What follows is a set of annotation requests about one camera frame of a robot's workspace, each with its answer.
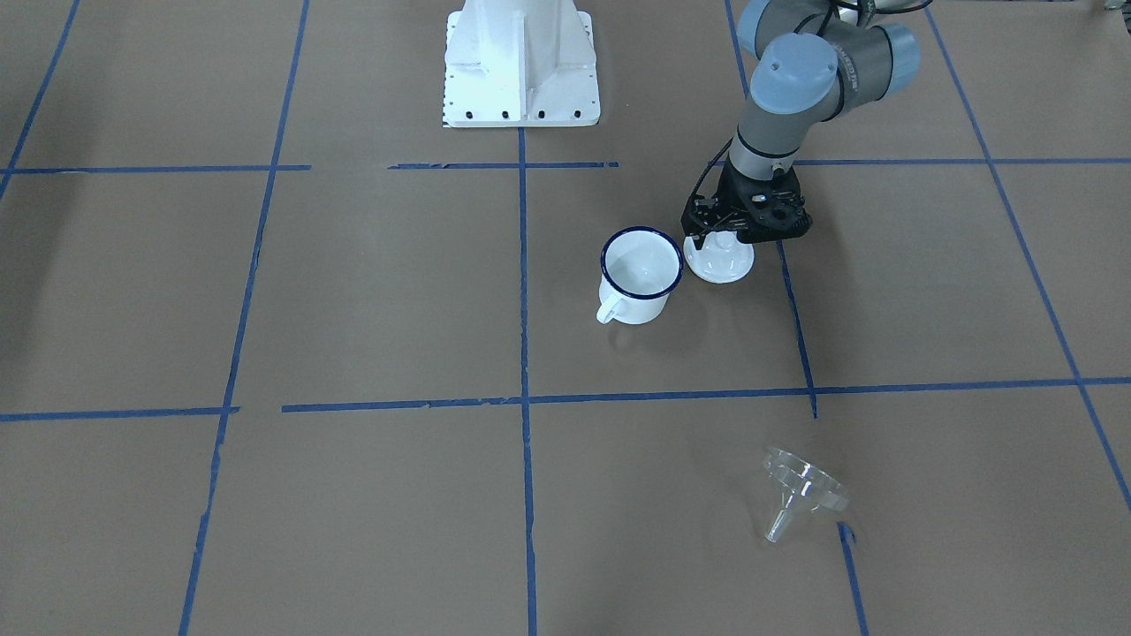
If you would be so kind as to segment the white enamel mug blue rim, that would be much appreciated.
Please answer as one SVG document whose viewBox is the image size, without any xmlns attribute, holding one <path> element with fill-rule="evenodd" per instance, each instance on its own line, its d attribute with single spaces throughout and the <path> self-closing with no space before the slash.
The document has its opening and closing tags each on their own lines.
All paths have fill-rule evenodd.
<svg viewBox="0 0 1131 636">
<path fill-rule="evenodd" d="M 684 259 L 676 242 L 650 226 L 608 237 L 599 253 L 598 323 L 654 321 L 681 282 Z"/>
</svg>

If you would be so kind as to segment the clear plastic funnel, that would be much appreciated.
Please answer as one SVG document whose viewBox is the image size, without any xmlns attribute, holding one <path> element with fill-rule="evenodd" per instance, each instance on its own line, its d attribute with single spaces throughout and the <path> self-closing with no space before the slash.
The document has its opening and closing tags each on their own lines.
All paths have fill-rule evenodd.
<svg viewBox="0 0 1131 636">
<path fill-rule="evenodd" d="M 766 531 L 766 540 L 770 543 L 779 543 L 793 519 L 803 512 L 839 514 L 851 502 L 847 488 L 840 481 L 794 452 L 769 447 L 763 466 L 782 491 L 778 512 Z"/>
</svg>

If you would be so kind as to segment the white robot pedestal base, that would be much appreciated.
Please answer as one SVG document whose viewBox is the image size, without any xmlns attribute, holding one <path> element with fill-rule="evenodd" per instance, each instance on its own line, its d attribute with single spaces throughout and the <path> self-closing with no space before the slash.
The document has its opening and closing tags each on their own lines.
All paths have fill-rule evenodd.
<svg viewBox="0 0 1131 636">
<path fill-rule="evenodd" d="M 573 1 L 466 1 L 444 22 L 442 124 L 593 126 L 593 20 Z"/>
</svg>

